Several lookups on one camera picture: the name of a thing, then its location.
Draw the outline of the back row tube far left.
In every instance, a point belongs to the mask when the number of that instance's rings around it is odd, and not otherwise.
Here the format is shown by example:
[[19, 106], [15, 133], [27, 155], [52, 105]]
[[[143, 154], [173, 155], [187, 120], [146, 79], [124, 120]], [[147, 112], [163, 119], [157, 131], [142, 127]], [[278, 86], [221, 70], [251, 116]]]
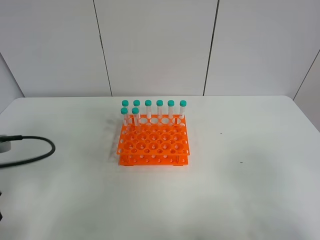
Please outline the back row tube far left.
[[121, 102], [122, 108], [121, 108], [121, 114], [123, 115], [124, 118], [124, 125], [128, 126], [129, 125], [129, 101], [128, 100], [123, 100]]

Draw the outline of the second row tube left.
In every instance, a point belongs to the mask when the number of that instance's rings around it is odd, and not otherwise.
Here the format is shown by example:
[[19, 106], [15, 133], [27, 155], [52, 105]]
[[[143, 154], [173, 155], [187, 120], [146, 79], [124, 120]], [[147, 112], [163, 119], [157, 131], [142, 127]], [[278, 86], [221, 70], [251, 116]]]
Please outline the second row tube left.
[[128, 109], [126, 107], [122, 107], [120, 112], [123, 116], [123, 125], [125, 126], [125, 130], [127, 131], [130, 127]]

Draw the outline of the orange test tube rack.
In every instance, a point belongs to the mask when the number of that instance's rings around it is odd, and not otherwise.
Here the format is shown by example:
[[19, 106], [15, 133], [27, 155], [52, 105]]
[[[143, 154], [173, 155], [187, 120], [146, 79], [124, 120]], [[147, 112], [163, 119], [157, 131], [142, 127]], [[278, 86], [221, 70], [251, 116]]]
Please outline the orange test tube rack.
[[186, 119], [164, 114], [158, 121], [156, 114], [151, 119], [142, 114], [136, 126], [131, 116], [128, 125], [121, 126], [116, 154], [121, 166], [186, 166], [190, 155]]

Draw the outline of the back row tube far right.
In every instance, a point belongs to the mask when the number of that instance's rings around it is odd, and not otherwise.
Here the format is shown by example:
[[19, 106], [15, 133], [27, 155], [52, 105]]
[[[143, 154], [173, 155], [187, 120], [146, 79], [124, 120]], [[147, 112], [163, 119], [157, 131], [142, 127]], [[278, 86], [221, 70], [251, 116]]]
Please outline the back row tube far right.
[[186, 100], [181, 100], [179, 102], [180, 110], [179, 110], [179, 118], [184, 119], [185, 118], [185, 111], [186, 111], [186, 106], [187, 106], [187, 101]]

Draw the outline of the test tube with teal cap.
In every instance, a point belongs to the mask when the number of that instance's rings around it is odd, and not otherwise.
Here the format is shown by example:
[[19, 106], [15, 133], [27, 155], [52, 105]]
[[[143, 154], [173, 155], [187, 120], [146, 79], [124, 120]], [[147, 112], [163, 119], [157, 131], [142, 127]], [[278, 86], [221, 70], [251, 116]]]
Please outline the test tube with teal cap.
[[135, 126], [135, 130], [137, 133], [141, 132], [141, 125], [140, 125], [140, 110], [138, 107], [132, 108], [132, 115], [133, 115], [133, 123]]

